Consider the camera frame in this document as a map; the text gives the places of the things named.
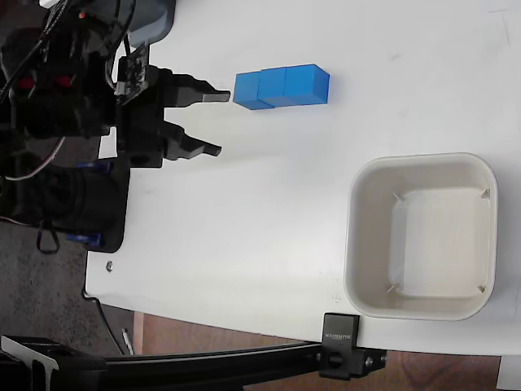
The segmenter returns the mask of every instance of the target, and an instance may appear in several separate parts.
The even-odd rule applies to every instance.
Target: black bracket
[[[349,380],[385,368],[387,351],[357,347],[357,315],[325,314],[320,377]]]
[[[97,358],[44,338],[3,336],[0,376],[16,391],[230,391],[315,371],[350,380],[387,360],[385,350],[357,347],[359,321],[326,314],[322,344],[167,356]]]

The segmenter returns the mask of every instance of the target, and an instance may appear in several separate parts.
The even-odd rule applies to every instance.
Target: wooden floor
[[[136,315],[134,345],[138,354],[182,354],[243,349],[292,342],[271,336],[232,332],[150,315]],[[448,356],[389,352],[386,369],[364,379],[343,382],[317,374],[247,387],[253,391],[295,390],[494,390],[499,357]]]

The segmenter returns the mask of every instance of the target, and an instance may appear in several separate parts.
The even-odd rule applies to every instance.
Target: black cable
[[[129,36],[125,35],[125,39],[123,40],[123,43],[125,44],[125,53],[127,55],[130,55],[130,42],[129,42]]]
[[[125,41],[125,51],[126,51],[127,55],[130,54],[130,43],[129,43],[129,38],[127,37],[127,32],[129,31],[130,24],[132,23],[132,19],[134,18],[135,11],[136,11],[136,0],[132,0],[130,3],[129,16],[127,17],[125,24],[121,28],[120,36],[116,39],[116,41],[114,42],[114,45],[112,45],[112,47],[108,50],[107,60],[105,62],[105,81],[113,90],[116,90],[116,86],[114,85],[114,81],[112,81],[112,67],[114,66],[117,48],[120,47],[120,45],[123,41]]]
[[[101,306],[101,302],[99,301],[99,299],[97,297],[87,296],[86,284],[87,284],[87,277],[85,276],[85,282],[83,283],[83,289],[81,290],[81,298],[85,301],[93,301],[96,304],[96,307],[98,307],[99,316],[101,317],[101,320],[103,322],[103,326],[105,326],[105,328],[107,329],[108,335],[111,337],[112,343],[114,344],[115,347],[117,347],[117,349],[119,350],[121,355],[125,356],[125,351],[123,350],[120,343],[116,339],[116,336],[114,335],[114,332],[112,331],[110,324],[108,324],[108,320],[107,320],[107,317],[105,316],[105,312],[103,311],[103,307]]]
[[[117,48],[120,47],[121,43],[123,42],[127,33],[129,32],[130,24],[132,23],[132,19],[134,18],[135,11],[136,11],[136,0],[131,0],[129,16],[127,17],[127,20],[125,21],[125,24],[123,24],[123,28],[121,29],[120,36],[116,39],[116,41],[114,42],[114,45],[112,45],[112,48],[108,51],[108,55],[107,55],[108,59],[110,59],[111,57],[114,57],[116,55]]]
[[[116,9],[114,10],[114,19],[118,20],[120,17],[121,0],[116,0]]]
[[[25,58],[22,60],[18,68],[11,74],[9,77],[9,80],[6,81],[5,86],[3,87],[2,92],[0,92],[0,104],[3,103],[5,98],[9,95],[9,91],[12,88],[12,86],[18,81],[22,73],[27,68],[27,65],[29,61],[33,58],[33,56],[42,48],[42,45],[45,44],[49,38],[52,32],[55,30],[55,27],[58,25],[59,20],[62,18],[65,11],[68,9],[68,7],[71,5],[72,0],[63,0],[61,3],[56,4],[53,8],[53,12],[51,12],[49,19],[47,21],[47,26],[44,29],[42,35],[38,38],[38,41],[34,45],[34,47],[31,49],[31,51],[25,56]]]

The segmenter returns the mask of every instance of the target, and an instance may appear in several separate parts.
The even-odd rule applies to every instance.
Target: white wire
[[[35,169],[33,170],[31,173],[27,174],[27,175],[24,175],[22,177],[6,177],[6,180],[7,181],[23,181],[25,179],[29,179],[29,178],[32,178],[33,176],[35,176],[36,174],[38,174],[40,171],[42,171],[45,167],[47,167],[47,165],[53,161],[56,157],[56,155],[58,154],[59,152],[59,149],[62,147],[63,145],[63,142],[65,141],[65,137],[62,137],[60,140],[58,140],[58,142],[56,143],[55,147],[53,148],[52,152],[50,153],[50,155]]]
[[[27,224],[25,222],[19,222],[19,221],[15,220],[14,218],[10,218],[10,217],[0,216],[0,220],[6,220],[8,222],[18,224],[19,226],[34,226],[34,224]]]

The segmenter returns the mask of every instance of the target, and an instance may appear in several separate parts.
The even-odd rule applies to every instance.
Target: blue block
[[[325,104],[329,94],[329,73],[315,64],[286,70],[284,96],[295,104]]]
[[[260,75],[261,72],[240,73],[237,75],[235,78],[234,102],[250,110],[274,108],[257,98]]]
[[[294,106],[295,102],[284,96],[285,82],[285,68],[264,69],[260,71],[259,94],[257,98],[275,108]]]

